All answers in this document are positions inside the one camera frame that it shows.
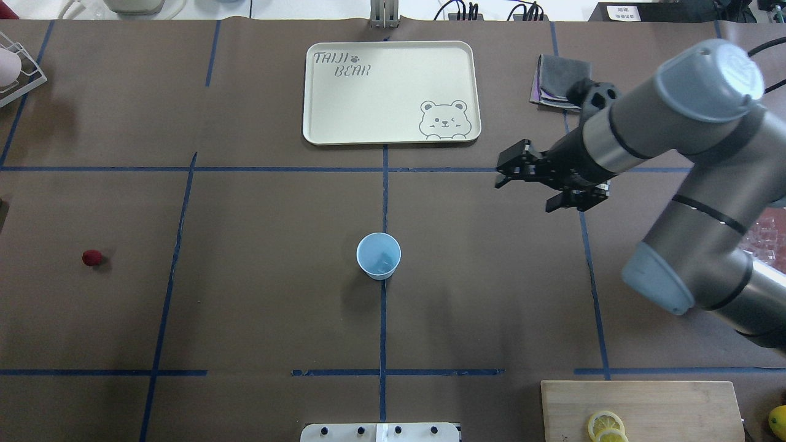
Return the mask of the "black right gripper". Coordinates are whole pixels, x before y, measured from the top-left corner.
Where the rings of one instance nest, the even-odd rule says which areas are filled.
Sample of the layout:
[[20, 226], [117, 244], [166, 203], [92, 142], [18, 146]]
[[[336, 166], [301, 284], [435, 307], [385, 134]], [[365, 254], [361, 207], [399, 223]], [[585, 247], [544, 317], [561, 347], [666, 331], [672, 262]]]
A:
[[523, 138], [499, 154], [496, 171], [495, 188], [522, 180], [559, 191], [547, 199], [546, 213], [571, 207], [586, 212], [610, 196], [609, 171], [592, 159], [581, 129], [571, 131], [543, 152]]

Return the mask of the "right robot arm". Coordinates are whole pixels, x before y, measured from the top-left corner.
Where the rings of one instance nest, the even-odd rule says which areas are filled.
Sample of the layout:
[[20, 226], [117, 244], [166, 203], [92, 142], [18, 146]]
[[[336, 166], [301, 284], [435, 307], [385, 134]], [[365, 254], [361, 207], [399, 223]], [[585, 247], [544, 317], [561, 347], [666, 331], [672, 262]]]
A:
[[558, 191], [547, 212], [584, 212], [607, 199], [613, 178], [676, 151], [691, 169], [637, 244], [623, 282], [671, 314], [712, 312], [784, 354], [784, 274], [739, 248], [767, 207], [784, 206], [784, 120], [761, 102], [766, 88], [753, 54], [708, 39], [630, 93], [570, 81], [578, 127], [542, 153], [526, 138], [502, 151], [495, 187], [538, 182]]

